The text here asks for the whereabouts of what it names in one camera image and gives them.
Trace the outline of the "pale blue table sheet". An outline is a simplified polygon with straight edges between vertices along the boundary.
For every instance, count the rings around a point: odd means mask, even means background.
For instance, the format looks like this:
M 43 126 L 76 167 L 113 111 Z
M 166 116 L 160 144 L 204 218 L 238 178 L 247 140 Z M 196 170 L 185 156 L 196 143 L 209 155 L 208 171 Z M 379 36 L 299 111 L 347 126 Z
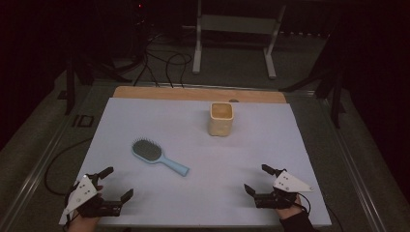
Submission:
M 278 218 L 255 207 L 244 184 L 259 193 L 273 189 L 274 177 L 262 164 L 286 169 L 311 187 L 307 203 L 316 226 L 330 217 L 310 164 L 292 108 L 287 103 L 236 102 L 232 132 L 208 133 L 206 101 L 158 101 L 112 98 L 79 170 L 114 171 L 102 180 L 102 195 L 116 200 L 129 189 L 133 198 L 119 217 L 104 217 L 102 226 L 259 227 Z M 183 177 L 162 163 L 149 164 L 132 153 L 132 144 L 147 138 L 164 155 L 184 166 Z

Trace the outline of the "person's left hand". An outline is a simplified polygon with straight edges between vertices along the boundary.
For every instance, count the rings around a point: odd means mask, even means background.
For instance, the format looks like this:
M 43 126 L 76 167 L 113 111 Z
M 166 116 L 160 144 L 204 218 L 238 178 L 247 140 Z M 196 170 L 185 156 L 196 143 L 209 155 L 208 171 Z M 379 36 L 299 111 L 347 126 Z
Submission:
M 68 226 L 68 232 L 95 232 L 99 221 L 99 217 L 83 217 L 80 213 L 75 212 Z

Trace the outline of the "white metal stand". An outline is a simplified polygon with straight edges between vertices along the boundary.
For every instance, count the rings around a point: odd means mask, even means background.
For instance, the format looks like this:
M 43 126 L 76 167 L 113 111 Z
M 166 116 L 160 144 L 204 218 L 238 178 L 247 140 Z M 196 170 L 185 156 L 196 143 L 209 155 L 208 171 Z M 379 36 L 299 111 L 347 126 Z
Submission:
M 268 77 L 270 79 L 276 79 L 277 73 L 272 57 L 272 52 L 274 50 L 285 10 L 286 5 L 280 4 L 278 13 L 274 18 L 204 14 L 202 13 L 202 0 L 197 0 L 195 26 L 196 43 L 193 54 L 192 72 L 194 74 L 198 74 L 201 70 L 201 34 L 203 31 L 250 33 L 271 36 L 270 43 L 263 49 L 263 55 Z

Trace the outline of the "beige square cup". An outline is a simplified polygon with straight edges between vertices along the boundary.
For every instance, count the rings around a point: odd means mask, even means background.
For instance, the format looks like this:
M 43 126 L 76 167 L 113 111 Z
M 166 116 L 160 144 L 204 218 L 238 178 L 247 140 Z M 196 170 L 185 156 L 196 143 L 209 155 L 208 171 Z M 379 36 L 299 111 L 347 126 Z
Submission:
M 213 102 L 210 105 L 208 133 L 212 136 L 228 136 L 234 119 L 233 106 L 229 102 Z

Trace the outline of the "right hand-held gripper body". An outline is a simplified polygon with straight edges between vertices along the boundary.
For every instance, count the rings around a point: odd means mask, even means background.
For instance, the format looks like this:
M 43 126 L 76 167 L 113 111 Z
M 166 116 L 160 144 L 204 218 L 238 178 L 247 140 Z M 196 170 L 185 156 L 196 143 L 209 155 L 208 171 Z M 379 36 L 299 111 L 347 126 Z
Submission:
M 256 193 L 253 200 L 257 208 L 286 209 L 294 204 L 300 192 L 312 191 L 313 187 L 283 169 L 283 172 L 274 180 L 273 191 Z

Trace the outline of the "black metal stand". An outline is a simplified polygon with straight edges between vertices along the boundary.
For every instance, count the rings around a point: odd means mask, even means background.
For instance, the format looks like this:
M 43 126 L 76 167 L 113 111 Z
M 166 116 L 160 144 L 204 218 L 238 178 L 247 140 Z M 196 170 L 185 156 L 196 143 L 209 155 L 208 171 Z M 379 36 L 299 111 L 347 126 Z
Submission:
M 314 90 L 314 96 L 318 99 L 325 100 L 330 94 L 333 94 L 331 97 L 330 117 L 337 129 L 340 128 L 339 111 L 341 107 L 340 99 L 344 73 L 342 55 L 340 54 L 338 43 L 338 36 L 336 33 L 332 33 L 328 37 L 308 77 L 290 86 L 279 89 L 281 92 L 291 93 L 318 80 L 319 84 Z

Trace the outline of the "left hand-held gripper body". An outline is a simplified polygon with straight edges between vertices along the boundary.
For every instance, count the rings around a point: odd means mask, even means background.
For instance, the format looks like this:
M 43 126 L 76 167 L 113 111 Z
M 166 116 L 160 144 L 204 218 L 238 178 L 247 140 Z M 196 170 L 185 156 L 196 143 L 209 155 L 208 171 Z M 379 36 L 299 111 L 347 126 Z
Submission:
M 66 196 L 63 215 L 66 225 L 78 216 L 83 218 L 119 217 L 125 202 L 104 200 L 99 194 L 98 175 L 84 175 Z

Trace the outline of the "person's right hand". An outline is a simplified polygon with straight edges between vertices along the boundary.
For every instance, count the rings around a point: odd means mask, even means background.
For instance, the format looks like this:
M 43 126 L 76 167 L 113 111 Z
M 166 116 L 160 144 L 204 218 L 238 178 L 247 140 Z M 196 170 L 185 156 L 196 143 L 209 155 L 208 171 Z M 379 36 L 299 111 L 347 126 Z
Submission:
M 301 208 L 301 205 L 302 205 L 301 199 L 300 197 L 297 197 L 294 204 L 290 208 L 276 209 L 276 213 L 278 214 L 278 217 L 280 219 L 285 220 L 287 218 L 291 218 L 301 213 L 303 211 L 303 209 Z

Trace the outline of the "black tripod stand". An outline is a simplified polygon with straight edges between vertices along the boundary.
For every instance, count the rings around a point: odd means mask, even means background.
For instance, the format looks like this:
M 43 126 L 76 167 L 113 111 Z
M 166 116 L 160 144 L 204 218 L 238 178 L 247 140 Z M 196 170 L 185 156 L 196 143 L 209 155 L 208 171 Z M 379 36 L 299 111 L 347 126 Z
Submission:
M 102 72 L 110 78 L 116 81 L 128 83 L 129 79 L 125 79 L 119 74 L 110 70 L 103 64 L 91 59 L 90 57 L 79 54 L 79 55 L 69 55 L 66 59 L 66 89 L 62 91 L 58 99 L 66 101 L 66 115 L 70 115 L 75 106 L 75 76 L 82 73 L 87 79 L 90 74 L 86 72 L 88 67 L 95 68 L 97 71 Z

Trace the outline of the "light blue hairbrush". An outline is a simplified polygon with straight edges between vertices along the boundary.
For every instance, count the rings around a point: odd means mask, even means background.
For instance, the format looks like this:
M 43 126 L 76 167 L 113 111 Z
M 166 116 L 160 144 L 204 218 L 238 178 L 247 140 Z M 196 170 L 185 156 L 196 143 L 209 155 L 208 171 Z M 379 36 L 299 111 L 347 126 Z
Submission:
M 162 163 L 183 177 L 187 176 L 190 170 L 183 164 L 168 159 L 161 146 L 147 138 L 136 139 L 132 144 L 132 153 L 149 164 Z

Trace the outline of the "metal floor rail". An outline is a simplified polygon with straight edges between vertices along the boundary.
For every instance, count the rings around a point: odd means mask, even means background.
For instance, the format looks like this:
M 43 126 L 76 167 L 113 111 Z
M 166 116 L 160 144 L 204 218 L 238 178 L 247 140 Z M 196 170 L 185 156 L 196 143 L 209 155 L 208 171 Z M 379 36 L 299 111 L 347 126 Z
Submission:
M 68 115 L 64 115 L 58 128 L 48 140 L 41 156 L 24 180 L 20 190 L 17 192 L 14 201 L 6 211 L 4 217 L 0 220 L 0 232 L 12 232 L 19 218 L 26 209 L 34 192 L 41 182 L 45 167 L 50 162 L 51 156 L 56 151 L 66 128 L 69 126 L 74 116 L 78 113 L 79 108 L 74 107 Z
M 340 149 L 341 159 L 343 160 L 349 179 L 352 182 L 353 188 L 359 198 L 361 206 L 366 215 L 367 221 L 372 232 L 387 232 L 384 222 L 382 221 L 375 205 L 373 199 L 366 187 L 366 183 L 351 156 L 351 152 L 347 146 L 347 143 L 340 132 L 340 130 L 334 125 L 330 113 L 331 107 L 327 100 L 318 100 L 318 104 L 324 114 L 328 126 L 331 128 L 333 137 L 337 142 L 337 146 Z

